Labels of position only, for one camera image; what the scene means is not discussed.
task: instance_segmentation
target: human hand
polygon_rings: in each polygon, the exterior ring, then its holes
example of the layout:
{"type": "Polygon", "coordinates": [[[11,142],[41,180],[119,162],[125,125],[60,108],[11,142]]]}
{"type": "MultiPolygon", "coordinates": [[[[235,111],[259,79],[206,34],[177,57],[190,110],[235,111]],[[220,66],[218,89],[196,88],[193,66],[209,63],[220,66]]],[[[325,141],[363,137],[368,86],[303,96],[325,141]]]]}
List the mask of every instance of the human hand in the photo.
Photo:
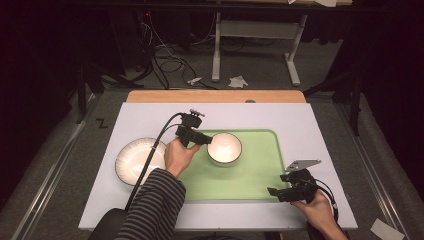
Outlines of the human hand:
{"type": "Polygon", "coordinates": [[[328,199],[320,190],[316,191],[314,200],[309,204],[301,201],[291,202],[291,204],[299,208],[308,219],[308,222],[320,231],[327,240],[347,239],[337,225],[336,220],[334,220],[328,199]]]}
{"type": "Polygon", "coordinates": [[[194,145],[185,148],[179,138],[174,139],[165,149],[165,167],[168,172],[176,178],[190,165],[194,154],[199,151],[202,145],[194,145]]]}

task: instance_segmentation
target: gray carpet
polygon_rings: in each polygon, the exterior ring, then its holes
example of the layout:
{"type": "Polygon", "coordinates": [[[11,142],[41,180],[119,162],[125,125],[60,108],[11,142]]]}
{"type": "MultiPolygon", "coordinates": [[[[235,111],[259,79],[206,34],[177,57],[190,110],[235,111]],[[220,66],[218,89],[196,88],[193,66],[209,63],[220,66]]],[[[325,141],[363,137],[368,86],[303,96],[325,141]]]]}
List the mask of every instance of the gray carpet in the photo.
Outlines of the gray carpet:
{"type": "MultiPolygon", "coordinates": [[[[295,63],[302,86],[305,90],[322,82],[328,72],[338,44],[320,46],[316,42],[301,44],[295,63]]],[[[282,49],[286,43],[280,42],[271,46],[252,45],[238,52],[231,52],[232,45],[226,46],[228,52],[222,53],[221,81],[211,83],[211,49],[196,49],[186,52],[178,50],[187,59],[198,77],[203,77],[205,84],[218,89],[228,87],[230,77],[243,76],[249,83],[245,89],[294,89],[291,86],[287,69],[282,59],[282,49]]],[[[172,88],[185,88],[185,80],[193,77],[189,71],[178,70],[167,74],[172,88]]],[[[151,74],[142,81],[148,88],[160,88],[157,78],[151,74]]],[[[125,101],[128,89],[108,86],[93,107],[85,121],[85,126],[78,136],[68,164],[55,188],[47,207],[38,224],[33,229],[30,239],[87,239],[88,231],[78,229],[78,223],[88,199],[92,184],[96,177],[100,162],[106,150],[120,106],[125,101]],[[107,128],[99,128],[100,121],[107,128]]],[[[369,173],[362,163],[362,153],[358,151],[358,139],[351,136],[343,117],[344,106],[334,105],[328,94],[317,94],[308,98],[336,171],[348,196],[359,229],[349,231],[351,239],[379,239],[369,229],[376,220],[386,222],[387,217],[376,200],[369,173]]],[[[409,233],[410,239],[421,239],[424,236],[423,203],[419,200],[415,189],[397,164],[384,137],[373,120],[372,113],[363,101],[360,114],[360,141],[366,153],[377,169],[379,179],[386,187],[393,200],[398,214],[409,233]]],[[[11,239],[21,219],[28,210],[34,196],[41,186],[50,167],[58,159],[61,149],[66,144],[75,128],[77,110],[74,108],[69,116],[52,132],[43,149],[34,159],[25,177],[15,191],[11,200],[0,214],[0,239],[11,239]]],[[[176,239],[187,239],[185,233],[179,233],[176,239]]],[[[243,236],[243,239],[258,239],[257,235],[243,236]]],[[[305,232],[285,232],[284,239],[308,239],[305,232]]]]}

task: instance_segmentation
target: metal bracket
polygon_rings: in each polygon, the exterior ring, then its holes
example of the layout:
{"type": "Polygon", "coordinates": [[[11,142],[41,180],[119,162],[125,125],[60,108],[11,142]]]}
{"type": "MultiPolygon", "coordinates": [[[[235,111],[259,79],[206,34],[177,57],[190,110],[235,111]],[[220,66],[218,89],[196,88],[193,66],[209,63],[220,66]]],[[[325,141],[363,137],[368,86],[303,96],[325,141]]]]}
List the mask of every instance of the metal bracket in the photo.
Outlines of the metal bracket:
{"type": "Polygon", "coordinates": [[[321,160],[294,160],[287,168],[286,172],[300,171],[302,169],[321,163],[321,160]]]}

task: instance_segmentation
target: wooden edge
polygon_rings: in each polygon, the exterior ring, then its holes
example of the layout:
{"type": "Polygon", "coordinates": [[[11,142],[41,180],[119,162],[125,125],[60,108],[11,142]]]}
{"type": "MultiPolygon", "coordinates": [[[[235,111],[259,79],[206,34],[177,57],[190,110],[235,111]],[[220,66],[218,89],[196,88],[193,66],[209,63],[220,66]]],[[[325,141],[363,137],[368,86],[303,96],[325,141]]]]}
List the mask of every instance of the wooden edge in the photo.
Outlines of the wooden edge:
{"type": "Polygon", "coordinates": [[[129,103],[306,103],[298,90],[134,90],[129,103]]]}

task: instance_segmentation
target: crumpled paper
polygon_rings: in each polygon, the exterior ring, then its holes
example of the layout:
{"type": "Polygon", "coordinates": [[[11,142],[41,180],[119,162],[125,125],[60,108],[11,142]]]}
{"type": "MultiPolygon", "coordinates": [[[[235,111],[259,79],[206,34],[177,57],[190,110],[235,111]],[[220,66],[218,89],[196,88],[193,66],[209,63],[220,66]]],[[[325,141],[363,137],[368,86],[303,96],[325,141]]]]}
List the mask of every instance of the crumpled paper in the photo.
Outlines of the crumpled paper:
{"type": "Polygon", "coordinates": [[[249,85],[242,76],[230,78],[230,81],[231,83],[228,86],[233,88],[243,88],[244,85],[249,85]]]}
{"type": "Polygon", "coordinates": [[[371,227],[371,231],[383,240],[402,240],[405,235],[390,227],[380,219],[376,219],[371,227]]]}
{"type": "Polygon", "coordinates": [[[190,81],[187,81],[187,83],[190,84],[191,86],[193,86],[196,82],[200,81],[200,79],[202,79],[202,78],[194,78],[190,81]]]}

